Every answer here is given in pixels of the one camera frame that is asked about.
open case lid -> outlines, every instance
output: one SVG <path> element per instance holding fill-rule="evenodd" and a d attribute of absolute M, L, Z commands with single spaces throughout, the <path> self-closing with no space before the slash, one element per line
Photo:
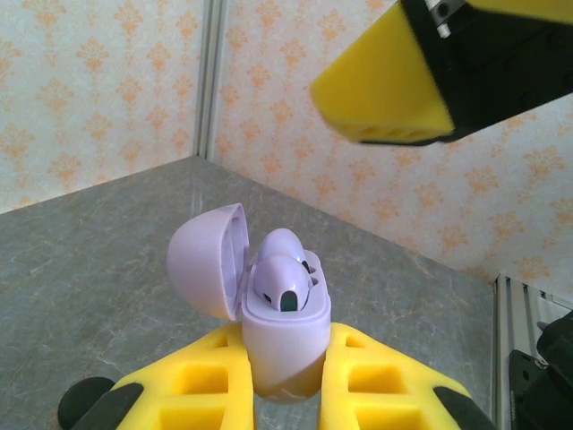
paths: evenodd
<path fill-rule="evenodd" d="M 239 286 L 249 260 L 249 231 L 241 203 L 205 212 L 184 223 L 167 250 L 175 289 L 203 314 L 234 320 Z"/>

yellow foam pad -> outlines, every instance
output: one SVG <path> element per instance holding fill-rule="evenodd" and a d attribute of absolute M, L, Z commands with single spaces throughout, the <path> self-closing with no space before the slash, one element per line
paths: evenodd
<path fill-rule="evenodd" d="M 352 142 L 416 142 L 454 129 L 401 3 L 311 85 L 324 121 Z"/>
<path fill-rule="evenodd" d="M 468 0 L 468 3 L 491 12 L 573 24 L 572 0 Z"/>
<path fill-rule="evenodd" d="M 459 430 L 434 394 L 456 381 L 344 324 L 332 323 L 320 430 Z"/>
<path fill-rule="evenodd" d="M 241 324 L 221 327 L 120 380 L 143 385 L 118 430 L 253 430 L 251 365 Z"/>

wireless earbud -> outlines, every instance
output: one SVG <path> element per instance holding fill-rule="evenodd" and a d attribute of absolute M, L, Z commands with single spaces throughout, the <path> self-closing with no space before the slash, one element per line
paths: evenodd
<path fill-rule="evenodd" d="M 302 310 L 311 284 L 311 277 L 303 265 L 285 254 L 263 259 L 253 274 L 255 293 L 281 312 Z"/>
<path fill-rule="evenodd" d="M 300 239 L 288 228 L 277 228 L 267 234 L 261 243 L 257 262 L 277 254 L 288 255 L 302 264 L 307 272 L 311 271 Z"/>

patterned wallpaper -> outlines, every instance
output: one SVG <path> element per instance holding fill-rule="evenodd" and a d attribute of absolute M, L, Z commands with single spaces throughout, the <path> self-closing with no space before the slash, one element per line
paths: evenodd
<path fill-rule="evenodd" d="M 0 1 L 0 212 L 188 156 L 202 1 Z"/>
<path fill-rule="evenodd" d="M 392 2 L 228 3 L 217 163 L 478 278 L 573 299 L 572 96 L 448 145 L 354 145 L 308 86 Z"/>

gray marble surface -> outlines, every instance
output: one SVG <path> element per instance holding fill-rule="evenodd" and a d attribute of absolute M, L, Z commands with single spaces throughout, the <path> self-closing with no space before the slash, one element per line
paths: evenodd
<path fill-rule="evenodd" d="M 191 216 L 232 202 L 245 207 L 253 248 L 286 227 L 319 255 L 333 321 L 459 380 L 490 410 L 493 298 L 484 283 L 184 159 L 0 216 L 0 428 L 56 429 L 70 384 L 119 379 L 221 325 L 169 287 L 166 249 Z M 257 400 L 259 429 L 315 428 L 317 405 Z"/>

